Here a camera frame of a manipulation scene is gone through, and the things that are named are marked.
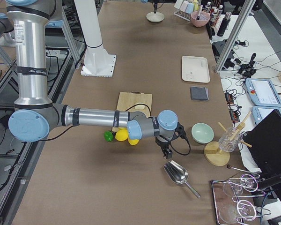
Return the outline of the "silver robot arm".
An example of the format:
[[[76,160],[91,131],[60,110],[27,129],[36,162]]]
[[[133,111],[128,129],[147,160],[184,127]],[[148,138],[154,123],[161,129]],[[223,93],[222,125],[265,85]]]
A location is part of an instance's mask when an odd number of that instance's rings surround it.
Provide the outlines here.
[[[24,142],[46,140],[49,132],[61,126],[94,125],[127,128],[129,138],[154,137],[163,155],[172,157],[172,141],[186,139],[177,115],[164,110],[156,117],[142,112],[72,108],[55,104],[48,97],[45,56],[45,27],[59,23],[60,0],[8,0],[7,15],[14,22],[19,97],[8,121],[10,132]]]

